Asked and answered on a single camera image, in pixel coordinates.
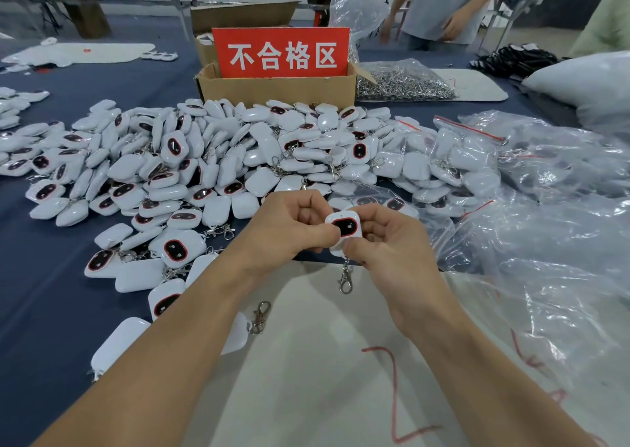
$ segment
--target person's hand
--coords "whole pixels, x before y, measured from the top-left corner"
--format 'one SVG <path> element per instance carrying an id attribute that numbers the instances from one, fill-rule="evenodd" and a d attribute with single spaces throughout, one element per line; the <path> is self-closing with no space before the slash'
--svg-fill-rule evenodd
<path id="1" fill-rule="evenodd" d="M 388 44 L 389 43 L 389 35 L 392 32 L 392 26 L 394 25 L 394 18 L 396 16 L 395 15 L 389 15 L 385 18 L 385 21 L 383 21 L 383 24 L 381 26 L 381 33 L 380 33 L 380 41 L 381 44 Z"/>
<path id="2" fill-rule="evenodd" d="M 272 193 L 221 256 L 238 257 L 245 273 L 264 276 L 302 250 L 320 252 L 337 243 L 339 228 L 324 223 L 332 212 L 317 190 Z"/>
<path id="3" fill-rule="evenodd" d="M 457 303 L 421 222 L 377 203 L 351 210 L 361 219 L 364 238 L 348 238 L 343 252 L 368 269 L 400 332 L 409 336 L 431 310 Z"/>
<path id="4" fill-rule="evenodd" d="M 473 11 L 468 7 L 463 6 L 455 11 L 450 18 L 442 25 L 442 37 L 443 41 L 453 41 L 462 33 L 468 22 L 473 17 Z"/>

